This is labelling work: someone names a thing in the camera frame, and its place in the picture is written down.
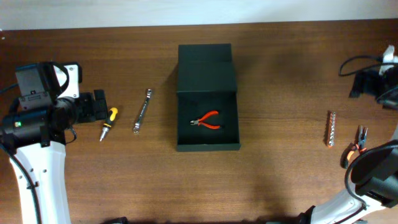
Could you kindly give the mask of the orange black long-nose pliers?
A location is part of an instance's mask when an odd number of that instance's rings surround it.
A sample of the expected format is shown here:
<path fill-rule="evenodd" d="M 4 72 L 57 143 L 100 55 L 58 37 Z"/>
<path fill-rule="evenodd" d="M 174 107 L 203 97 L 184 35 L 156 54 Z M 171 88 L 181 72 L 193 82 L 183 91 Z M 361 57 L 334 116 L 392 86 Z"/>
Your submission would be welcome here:
<path fill-rule="evenodd" d="M 367 140 L 368 128 L 364 126 L 358 127 L 358 133 L 354 143 L 350 144 L 342 153 L 340 159 L 340 166 L 344 169 L 348 168 L 349 160 L 352 155 L 358 151 L 360 154 L 367 150 L 365 143 Z"/>

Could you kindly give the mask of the orange socket rail with sockets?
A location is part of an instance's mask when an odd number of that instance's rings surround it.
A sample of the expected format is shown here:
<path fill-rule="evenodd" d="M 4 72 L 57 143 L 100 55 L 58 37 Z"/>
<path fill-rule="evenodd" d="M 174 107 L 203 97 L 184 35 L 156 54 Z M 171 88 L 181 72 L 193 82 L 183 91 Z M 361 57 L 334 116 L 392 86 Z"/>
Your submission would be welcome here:
<path fill-rule="evenodd" d="M 326 139 L 326 145 L 328 147 L 333 147 L 335 145 L 335 121 L 336 121 L 336 113 L 330 111 L 329 112 L 329 117 L 328 117 L 328 132 L 327 132 L 327 139 Z"/>

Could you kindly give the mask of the red handled side cutters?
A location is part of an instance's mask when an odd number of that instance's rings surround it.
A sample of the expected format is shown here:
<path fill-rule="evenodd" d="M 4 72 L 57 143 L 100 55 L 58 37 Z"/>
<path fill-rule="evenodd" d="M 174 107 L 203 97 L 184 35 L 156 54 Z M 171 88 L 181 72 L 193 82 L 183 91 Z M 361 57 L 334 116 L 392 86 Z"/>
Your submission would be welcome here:
<path fill-rule="evenodd" d="M 208 124 L 206 122 L 210 117 L 216 116 L 216 115 L 219 115 L 219 112 L 217 110 L 209 111 L 205 115 L 203 115 L 201 118 L 191 120 L 190 125 L 204 126 L 208 129 L 221 129 L 221 125 Z"/>

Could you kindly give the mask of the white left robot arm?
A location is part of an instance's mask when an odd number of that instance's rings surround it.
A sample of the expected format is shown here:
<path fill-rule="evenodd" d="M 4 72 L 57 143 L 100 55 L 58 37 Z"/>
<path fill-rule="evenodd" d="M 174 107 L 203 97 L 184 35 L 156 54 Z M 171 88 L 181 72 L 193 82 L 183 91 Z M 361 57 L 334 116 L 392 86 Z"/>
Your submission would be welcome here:
<path fill-rule="evenodd" d="M 19 189 L 23 223 L 70 223 L 65 186 L 66 131 L 108 115 L 103 90 L 61 95 L 25 107 L 15 99 L 1 124 L 1 149 L 9 156 Z"/>

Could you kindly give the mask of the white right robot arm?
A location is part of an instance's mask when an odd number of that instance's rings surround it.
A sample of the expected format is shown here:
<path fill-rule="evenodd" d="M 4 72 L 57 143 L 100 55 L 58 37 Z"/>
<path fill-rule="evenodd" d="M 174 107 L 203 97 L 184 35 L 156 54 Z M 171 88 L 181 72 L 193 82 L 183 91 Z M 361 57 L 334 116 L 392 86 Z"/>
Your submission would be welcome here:
<path fill-rule="evenodd" d="M 383 74 L 356 72 L 350 97 L 366 93 L 385 108 L 397 108 L 397 67 Z M 358 128 L 358 140 L 341 156 L 345 187 L 331 200 L 301 213 L 297 223 L 358 223 L 363 217 L 397 205 L 397 140 L 365 146 L 368 130 Z"/>

